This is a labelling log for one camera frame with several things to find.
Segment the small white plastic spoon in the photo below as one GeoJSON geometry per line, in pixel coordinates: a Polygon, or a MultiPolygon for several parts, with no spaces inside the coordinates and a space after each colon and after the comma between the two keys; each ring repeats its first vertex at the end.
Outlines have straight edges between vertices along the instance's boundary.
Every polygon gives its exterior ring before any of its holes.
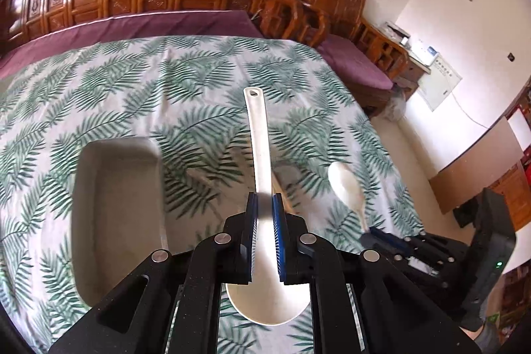
{"type": "Polygon", "coordinates": [[[345,163],[333,162],[328,167],[328,178],[338,199],[358,215],[362,230],[368,232],[369,226],[365,217],[366,201],[357,177],[345,163]]]}

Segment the grey rectangular metal tray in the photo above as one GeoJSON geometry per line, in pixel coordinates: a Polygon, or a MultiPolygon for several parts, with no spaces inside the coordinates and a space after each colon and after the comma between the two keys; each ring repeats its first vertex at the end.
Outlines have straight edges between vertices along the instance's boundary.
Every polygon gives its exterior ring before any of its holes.
{"type": "Polygon", "coordinates": [[[82,149],[71,213],[77,291],[99,303],[142,260],[167,249],[162,156],[146,137],[103,139],[82,149]]]}

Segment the palm leaf tablecloth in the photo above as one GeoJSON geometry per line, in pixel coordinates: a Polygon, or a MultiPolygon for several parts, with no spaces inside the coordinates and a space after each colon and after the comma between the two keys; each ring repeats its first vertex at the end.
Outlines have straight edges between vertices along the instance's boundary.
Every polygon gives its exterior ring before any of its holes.
{"type": "Polygon", "coordinates": [[[244,91],[265,95],[274,175],[311,232],[360,252],[362,223],[399,237],[422,227],[369,118],[310,47],[244,37],[162,36],[61,50],[15,68],[1,93],[1,302],[44,353],[87,311],[70,232],[77,160],[100,139],[145,137],[161,153],[174,251],[241,211],[254,186],[244,91]],[[362,220],[330,187],[349,166],[362,220]]]}

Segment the wooden side table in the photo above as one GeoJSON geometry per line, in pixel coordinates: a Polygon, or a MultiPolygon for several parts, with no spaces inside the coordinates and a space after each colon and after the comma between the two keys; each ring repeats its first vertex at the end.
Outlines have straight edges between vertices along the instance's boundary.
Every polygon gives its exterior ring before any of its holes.
{"type": "Polygon", "coordinates": [[[400,72],[393,78],[393,81],[402,89],[415,90],[418,88],[419,81],[424,75],[430,75],[431,69],[415,57],[408,56],[407,62],[400,72]]]}

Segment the purple bench cushion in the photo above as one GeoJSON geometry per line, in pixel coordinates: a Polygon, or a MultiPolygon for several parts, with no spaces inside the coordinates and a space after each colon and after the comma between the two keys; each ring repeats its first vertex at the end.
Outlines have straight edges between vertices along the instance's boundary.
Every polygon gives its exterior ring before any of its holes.
{"type": "Polygon", "coordinates": [[[98,42],[174,35],[260,38],[262,33],[244,11],[178,11],[110,17],[52,32],[11,50],[1,57],[1,78],[44,58],[98,42]]]}

